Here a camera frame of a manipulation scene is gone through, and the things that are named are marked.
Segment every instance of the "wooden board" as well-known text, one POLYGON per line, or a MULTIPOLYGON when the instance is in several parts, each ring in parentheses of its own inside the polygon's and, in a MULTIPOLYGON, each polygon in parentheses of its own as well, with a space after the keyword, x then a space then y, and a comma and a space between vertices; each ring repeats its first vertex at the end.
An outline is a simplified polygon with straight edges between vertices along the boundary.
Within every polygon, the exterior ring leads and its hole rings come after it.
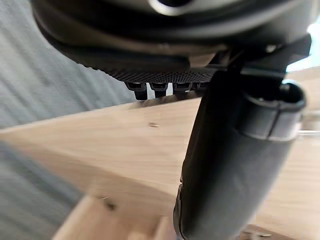
MULTIPOLYGON (((301 74, 309 110, 319 109, 320 75, 301 74)), ((121 213, 169 216, 199 102, 189 93, 185 99, 124 104, 8 128, 0 140, 89 195, 109 197, 121 213)), ((297 141, 254 223, 295 239, 316 239, 319 146, 315 137, 297 141)))
POLYGON ((176 240, 167 216, 141 218, 111 211, 103 200, 86 195, 53 240, 176 240))

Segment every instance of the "black handle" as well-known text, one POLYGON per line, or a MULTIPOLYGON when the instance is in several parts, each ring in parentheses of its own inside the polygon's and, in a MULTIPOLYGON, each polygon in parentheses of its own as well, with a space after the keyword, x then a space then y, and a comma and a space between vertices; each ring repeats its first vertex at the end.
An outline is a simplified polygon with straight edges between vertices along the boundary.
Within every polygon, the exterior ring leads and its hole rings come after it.
POLYGON ((236 236, 277 178, 306 99, 293 82, 258 82, 218 72, 202 98, 173 214, 180 238, 236 236))

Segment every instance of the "black cylindrical tube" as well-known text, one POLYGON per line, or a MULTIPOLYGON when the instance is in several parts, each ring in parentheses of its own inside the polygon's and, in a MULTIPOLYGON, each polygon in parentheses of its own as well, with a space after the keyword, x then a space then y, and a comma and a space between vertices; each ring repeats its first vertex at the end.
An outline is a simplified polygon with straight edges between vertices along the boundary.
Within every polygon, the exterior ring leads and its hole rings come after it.
POLYGON ((218 72, 201 100, 173 214, 186 240, 229 240, 277 178, 306 105, 294 83, 218 72))

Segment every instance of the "light wooden surface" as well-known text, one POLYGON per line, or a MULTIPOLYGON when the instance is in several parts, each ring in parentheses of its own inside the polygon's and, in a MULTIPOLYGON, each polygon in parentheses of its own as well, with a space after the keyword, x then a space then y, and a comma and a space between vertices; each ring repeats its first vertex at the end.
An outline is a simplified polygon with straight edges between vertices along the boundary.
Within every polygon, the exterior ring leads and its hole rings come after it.
POLYGON ((133 217, 111 211, 104 202, 86 195, 53 240, 176 240, 167 216, 133 217))
MULTIPOLYGON (((320 75, 298 74, 308 109, 320 109, 320 75)), ((89 195, 109 197, 122 213, 169 216, 200 103, 193 97, 168 96, 8 128, 0 140, 89 195)), ((318 238, 319 155, 319 138, 297 141, 254 223, 295 239, 318 238)))

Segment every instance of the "gray carpet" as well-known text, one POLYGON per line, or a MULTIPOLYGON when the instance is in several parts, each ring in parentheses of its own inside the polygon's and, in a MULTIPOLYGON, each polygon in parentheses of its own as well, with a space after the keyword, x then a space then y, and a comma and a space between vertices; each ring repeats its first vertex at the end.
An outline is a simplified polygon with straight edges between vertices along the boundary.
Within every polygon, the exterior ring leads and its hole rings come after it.
MULTIPOLYGON (((39 33, 27 0, 0 0, 0 129, 135 101, 39 33)), ((50 239, 82 193, 0 143, 0 239, 50 239)))

